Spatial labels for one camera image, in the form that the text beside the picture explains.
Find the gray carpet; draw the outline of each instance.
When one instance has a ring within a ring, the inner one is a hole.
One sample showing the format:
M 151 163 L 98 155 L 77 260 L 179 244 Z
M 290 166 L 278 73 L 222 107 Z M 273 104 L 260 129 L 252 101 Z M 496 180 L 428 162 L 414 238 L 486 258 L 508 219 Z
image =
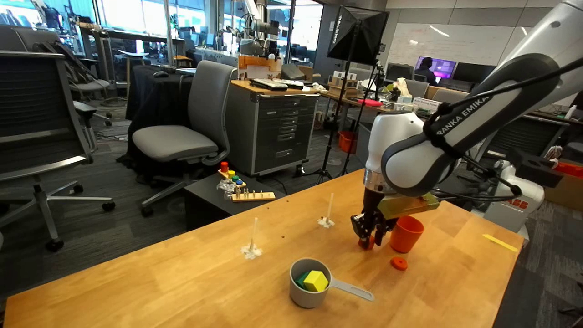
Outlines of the gray carpet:
M 151 217 L 141 216 L 139 202 L 156 190 L 137 183 L 133 171 L 115 162 L 126 151 L 127 143 L 117 139 L 125 136 L 129 122 L 122 120 L 122 109 L 112 113 L 112 127 L 96 122 L 101 141 L 94 164 L 48 175 L 43 185 L 52 190 L 79 180 L 85 187 L 84 196 L 114 197 L 116 209 L 105 213 L 100 203 L 51 204 L 60 237 L 65 241 L 58 253 L 45 250 L 49 235 L 35 211 L 2 228 L 5 244 L 0 252 L 0 300 L 185 232 L 180 197 L 156 203 Z M 310 161 L 304 165 L 307 172 L 322 165 L 327 142 L 327 131 L 314 132 L 308 152 Z M 343 155 L 334 140 L 328 167 L 333 175 L 340 172 Z M 349 171 L 362 167 L 353 158 Z M 293 179 L 293 173 L 294 169 L 272 173 L 262 182 L 283 191 L 281 184 L 273 180 L 276 178 L 289 193 L 295 193 L 313 186 L 317 179 Z M 30 181 L 4 184 L 0 197 L 29 195 L 31 185 Z M 528 220 L 527 227 L 532 240 L 519 256 L 494 327 L 568 327 L 575 318 L 559 315 L 557 309 L 583 305 L 583 295 L 575 284 L 583 272 L 581 213 L 544 203 Z

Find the red object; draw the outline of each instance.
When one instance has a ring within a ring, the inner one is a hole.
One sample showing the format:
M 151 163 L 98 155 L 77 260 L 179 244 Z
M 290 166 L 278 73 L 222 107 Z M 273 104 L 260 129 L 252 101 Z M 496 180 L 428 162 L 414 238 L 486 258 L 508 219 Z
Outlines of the red object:
M 566 175 L 583 178 L 583 167 L 581 166 L 567 163 L 559 163 L 559 165 L 556 168 L 554 168 L 554 170 L 565 173 Z
M 348 148 L 350 147 L 350 140 L 356 138 L 356 133 L 349 131 L 341 131 L 338 134 L 340 135 L 340 137 L 338 138 L 338 146 L 340 147 L 340 150 L 342 150 L 343 152 L 348 152 Z M 356 139 L 354 140 L 354 142 L 352 142 L 352 149 L 350 150 L 350 153 L 355 152 L 356 152 Z
M 374 236 L 370 236 L 368 239 L 368 245 L 365 245 L 362 239 L 359 239 L 359 246 L 364 250 L 371 250 L 374 247 Z
M 363 102 L 366 106 L 371 106 L 371 107 L 381 107 L 382 106 L 381 102 L 378 102 L 378 101 L 373 100 L 373 99 L 366 99 L 366 100 L 359 99 L 359 104 L 362 104 Z
M 407 263 L 407 260 L 405 260 L 401 256 L 395 256 L 395 257 L 393 257 L 391 259 L 391 265 L 395 269 L 401 270 L 401 271 L 405 271 L 409 267 L 409 264 Z
M 400 217 L 391 232 L 389 245 L 397 252 L 409 253 L 424 230 L 423 223 L 418 219 L 410 215 Z

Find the chair wheel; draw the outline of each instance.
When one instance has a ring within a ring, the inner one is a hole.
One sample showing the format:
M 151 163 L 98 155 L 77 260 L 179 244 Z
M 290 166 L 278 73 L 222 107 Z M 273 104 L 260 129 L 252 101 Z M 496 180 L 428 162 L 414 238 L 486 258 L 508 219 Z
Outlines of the chair wheel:
M 142 208 L 142 216 L 143 217 L 147 218 L 147 217 L 151 216 L 152 214 L 154 214 L 154 210 L 151 207 L 146 206 L 146 207 Z
M 63 246 L 65 245 L 65 242 L 60 240 L 60 239 L 53 239 L 51 241 L 49 241 L 48 243 L 46 243 L 44 245 L 44 247 L 47 248 L 47 250 L 49 250 L 50 252 L 57 252 L 59 251 L 59 249 L 62 249 Z
M 10 204 L 0 203 L 0 215 L 8 213 Z
M 111 212 L 113 211 L 113 209 L 115 208 L 115 202 L 109 201 L 107 203 L 103 203 L 101 205 L 101 208 L 105 211 L 105 212 Z
M 80 194 L 83 192 L 83 185 L 82 184 L 78 184 L 75 187 L 73 187 L 73 192 L 76 194 Z

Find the abb logo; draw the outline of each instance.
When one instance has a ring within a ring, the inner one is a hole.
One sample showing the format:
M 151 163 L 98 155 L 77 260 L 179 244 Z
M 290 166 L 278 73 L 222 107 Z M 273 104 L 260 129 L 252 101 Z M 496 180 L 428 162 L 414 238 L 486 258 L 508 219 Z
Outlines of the abb logo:
M 519 207 L 519 208 L 527 208 L 528 207 L 528 202 L 522 201 L 522 200 L 520 200 L 518 198 L 513 199 L 513 200 L 508 200 L 508 202 L 511 205 L 514 205 L 514 206 Z

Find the green block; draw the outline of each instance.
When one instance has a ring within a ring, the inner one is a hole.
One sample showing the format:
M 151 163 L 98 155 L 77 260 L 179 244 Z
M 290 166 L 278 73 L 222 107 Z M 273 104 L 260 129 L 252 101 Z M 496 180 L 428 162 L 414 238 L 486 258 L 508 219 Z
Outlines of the green block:
M 300 287 L 301 289 L 307 290 L 304 286 L 304 280 L 309 274 L 310 272 L 306 271 L 301 276 L 299 276 L 299 278 L 295 280 L 296 285 L 298 285 L 298 287 Z

